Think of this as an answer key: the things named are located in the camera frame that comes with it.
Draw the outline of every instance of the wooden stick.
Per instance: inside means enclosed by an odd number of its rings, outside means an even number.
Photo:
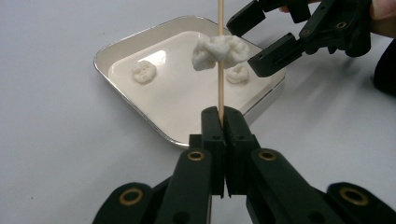
[[[223,35],[223,9],[224,1],[219,0],[219,35]],[[224,123],[224,63],[220,61],[218,64],[219,69],[219,120],[221,127]]]

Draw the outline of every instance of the tabletop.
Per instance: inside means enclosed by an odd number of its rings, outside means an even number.
[[[225,1],[228,20],[249,1]],[[183,149],[163,139],[94,69],[110,43],[217,1],[0,3],[0,223],[92,223],[112,190],[155,186]],[[265,48],[302,24],[278,10],[244,36]],[[359,58],[326,49],[287,66],[285,89],[250,125],[313,187],[349,182],[396,209],[396,98],[371,82],[390,43]],[[213,198],[213,223],[250,223],[245,197]]]

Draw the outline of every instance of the brass rivet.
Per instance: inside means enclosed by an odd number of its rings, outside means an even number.
[[[369,203],[369,199],[367,198],[367,196],[358,191],[357,189],[341,188],[340,195],[344,200],[358,206],[365,206]]]
[[[303,35],[309,35],[309,33],[311,33],[310,30],[303,30],[303,32],[302,32]]]
[[[270,151],[264,150],[259,152],[259,157],[265,161],[274,161],[276,160],[276,155]]]
[[[136,194],[136,197],[133,198],[132,200],[125,198],[126,195],[128,195],[130,193]],[[126,205],[126,206],[130,206],[130,205],[139,203],[140,201],[142,201],[142,198],[143,198],[143,191],[141,189],[138,189],[138,188],[127,189],[121,194],[120,203],[123,205]]]
[[[187,158],[189,158],[191,161],[201,161],[205,158],[205,154],[200,151],[192,151],[187,154]]]
[[[337,28],[338,29],[342,29],[342,28],[344,28],[344,27],[346,27],[347,26],[347,23],[346,22],[344,22],[344,21],[342,21],[342,22],[339,22],[338,24],[337,24]]]

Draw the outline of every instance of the hand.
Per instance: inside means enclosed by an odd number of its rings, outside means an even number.
[[[319,0],[307,0],[308,3],[320,2]],[[281,11],[289,12],[287,7],[281,7]],[[396,38],[396,0],[373,0],[370,5],[372,18],[371,30],[378,35]]]

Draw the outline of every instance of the black clamp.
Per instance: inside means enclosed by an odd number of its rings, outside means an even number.
[[[396,213],[361,187],[311,187],[277,151],[261,148],[243,115],[225,107],[202,112],[202,134],[190,135],[174,174],[155,188],[131,183],[114,190],[93,224],[210,223],[211,196],[246,195],[253,223],[396,223]]]
[[[302,56],[328,48],[360,57],[371,48],[369,6],[371,0],[323,0],[313,15],[306,0],[254,0],[227,23],[233,35],[242,36],[265,19],[263,12],[287,6],[295,23],[306,21],[300,39],[287,34],[248,60],[259,77],[269,77]]]

